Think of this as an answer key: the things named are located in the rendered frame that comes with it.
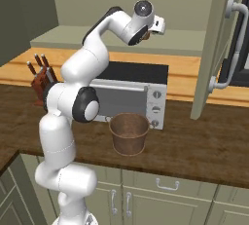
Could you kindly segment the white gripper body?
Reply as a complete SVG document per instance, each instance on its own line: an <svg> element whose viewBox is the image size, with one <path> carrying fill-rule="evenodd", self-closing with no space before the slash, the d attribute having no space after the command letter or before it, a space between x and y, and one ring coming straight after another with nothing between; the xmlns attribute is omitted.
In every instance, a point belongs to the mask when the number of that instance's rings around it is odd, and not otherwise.
<svg viewBox="0 0 249 225"><path fill-rule="evenodd" d="M154 34L163 35L165 31L165 23L157 20L150 28L150 31Z"/></svg>

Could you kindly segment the brown round basket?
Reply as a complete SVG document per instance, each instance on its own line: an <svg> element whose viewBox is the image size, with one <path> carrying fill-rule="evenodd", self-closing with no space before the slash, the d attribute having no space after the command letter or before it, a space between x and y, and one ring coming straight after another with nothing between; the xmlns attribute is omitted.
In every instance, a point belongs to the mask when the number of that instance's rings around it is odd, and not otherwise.
<svg viewBox="0 0 249 225"><path fill-rule="evenodd" d="M148 119L137 113L120 113L105 117L113 138L113 148L120 155L139 155L145 148L146 136L150 129Z"/></svg>

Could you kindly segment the dark green tall cabinet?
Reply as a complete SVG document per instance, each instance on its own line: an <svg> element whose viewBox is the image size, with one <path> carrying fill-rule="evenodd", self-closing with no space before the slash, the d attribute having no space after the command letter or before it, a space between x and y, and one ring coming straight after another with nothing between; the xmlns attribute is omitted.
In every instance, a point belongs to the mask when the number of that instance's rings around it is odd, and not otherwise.
<svg viewBox="0 0 249 225"><path fill-rule="evenodd" d="M0 0L0 66L58 26L54 0Z"/></svg>

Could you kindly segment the silver toaster oven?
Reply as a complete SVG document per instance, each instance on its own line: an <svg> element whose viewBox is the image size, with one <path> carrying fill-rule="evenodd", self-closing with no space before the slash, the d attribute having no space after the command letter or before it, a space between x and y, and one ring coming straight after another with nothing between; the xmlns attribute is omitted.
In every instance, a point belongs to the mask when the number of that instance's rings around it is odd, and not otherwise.
<svg viewBox="0 0 249 225"><path fill-rule="evenodd" d="M152 129L162 130L167 93L168 66L160 64L110 61L91 84L148 87L145 117Z"/></svg>

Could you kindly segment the toaster oven glass door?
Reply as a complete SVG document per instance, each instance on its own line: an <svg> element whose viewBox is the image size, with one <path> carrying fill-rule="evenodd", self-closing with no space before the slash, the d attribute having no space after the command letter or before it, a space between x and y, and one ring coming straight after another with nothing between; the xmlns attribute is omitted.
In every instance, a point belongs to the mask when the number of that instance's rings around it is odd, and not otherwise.
<svg viewBox="0 0 249 225"><path fill-rule="evenodd" d="M120 113L146 115L147 93L128 90L96 88L100 110L95 121L106 122Z"/></svg>

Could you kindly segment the brown wooden knife block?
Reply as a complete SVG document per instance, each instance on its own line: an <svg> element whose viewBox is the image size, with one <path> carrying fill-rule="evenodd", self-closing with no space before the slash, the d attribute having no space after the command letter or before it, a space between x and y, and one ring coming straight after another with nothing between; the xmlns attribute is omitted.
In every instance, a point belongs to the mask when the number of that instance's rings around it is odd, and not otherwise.
<svg viewBox="0 0 249 225"><path fill-rule="evenodd" d="M37 77L34 77L34 79L31 82L31 87L35 91L37 95L37 100L35 101L35 105L42 106L43 105L43 94L46 89L48 89L52 84L55 84L56 82L51 83L48 76L46 75L48 67L44 67L39 73L37 73Z"/></svg>

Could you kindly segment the pale green drawer front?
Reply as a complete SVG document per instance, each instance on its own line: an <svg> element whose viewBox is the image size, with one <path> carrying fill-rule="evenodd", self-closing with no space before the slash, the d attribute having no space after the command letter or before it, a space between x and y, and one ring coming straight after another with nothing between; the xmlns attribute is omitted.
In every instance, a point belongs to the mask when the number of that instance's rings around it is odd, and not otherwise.
<svg viewBox="0 0 249 225"><path fill-rule="evenodd" d="M122 171L120 169L84 164L84 163L75 163L75 165L94 170L99 182L110 183L110 184L122 183Z"/></svg>
<svg viewBox="0 0 249 225"><path fill-rule="evenodd" d="M126 187L133 187L137 189L144 189L149 191L170 193L175 195L182 195L192 198L212 200L217 189L217 185L213 183L201 182L196 180L189 180L184 178L176 178L164 175L156 175L151 173L122 170L123 184ZM173 187L175 181L180 182L177 191L161 190L156 185L156 178L160 178L162 186Z"/></svg>
<svg viewBox="0 0 249 225"><path fill-rule="evenodd" d="M220 185L215 200L231 205L249 206L249 189Z"/></svg>

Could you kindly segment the pale green cupboard door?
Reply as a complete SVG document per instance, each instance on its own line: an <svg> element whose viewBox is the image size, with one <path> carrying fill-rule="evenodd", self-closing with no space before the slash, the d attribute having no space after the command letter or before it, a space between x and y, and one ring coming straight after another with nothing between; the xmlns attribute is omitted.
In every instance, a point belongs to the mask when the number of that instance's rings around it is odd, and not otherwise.
<svg viewBox="0 0 249 225"><path fill-rule="evenodd" d="M249 225L249 207L214 202L206 225Z"/></svg>
<svg viewBox="0 0 249 225"><path fill-rule="evenodd" d="M124 225L204 225L211 202L131 187L124 190ZM126 217L126 192L132 194Z"/></svg>
<svg viewBox="0 0 249 225"><path fill-rule="evenodd" d="M115 207L118 213L113 215L111 208L111 190L115 189ZM93 193L85 197L88 210L95 216L98 225L123 225L122 185L98 182Z"/></svg>

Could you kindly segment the dark green corner cupboard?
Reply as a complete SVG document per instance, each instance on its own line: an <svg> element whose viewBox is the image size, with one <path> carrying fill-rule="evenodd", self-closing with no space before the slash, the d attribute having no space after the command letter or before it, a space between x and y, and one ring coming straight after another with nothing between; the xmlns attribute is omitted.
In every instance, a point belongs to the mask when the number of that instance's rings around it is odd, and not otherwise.
<svg viewBox="0 0 249 225"><path fill-rule="evenodd" d="M48 225L21 156L0 176L0 225Z"/></svg>

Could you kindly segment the brown handled knife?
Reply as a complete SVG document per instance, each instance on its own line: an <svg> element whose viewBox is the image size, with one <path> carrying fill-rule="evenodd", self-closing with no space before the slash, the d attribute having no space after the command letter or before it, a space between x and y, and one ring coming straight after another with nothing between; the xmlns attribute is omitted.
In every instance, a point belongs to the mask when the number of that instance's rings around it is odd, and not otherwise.
<svg viewBox="0 0 249 225"><path fill-rule="evenodd" d="M31 73L34 75L34 77L37 77L37 73L35 71L35 68L33 67L33 65L31 64L30 61L27 62L27 66L28 66L29 70L31 71Z"/></svg>
<svg viewBox="0 0 249 225"><path fill-rule="evenodd" d="M41 67L41 69L43 69L43 63L41 59L39 58L39 56L37 54L34 54L34 57L35 57L37 64Z"/></svg>
<svg viewBox="0 0 249 225"><path fill-rule="evenodd" d="M55 76L55 74L53 72L53 69L51 67L47 68L46 75L48 76L48 78L49 78L49 80L50 80L51 83L57 81L56 76Z"/></svg>
<svg viewBox="0 0 249 225"><path fill-rule="evenodd" d="M49 62L44 54L41 54L42 61L46 67L50 67Z"/></svg>

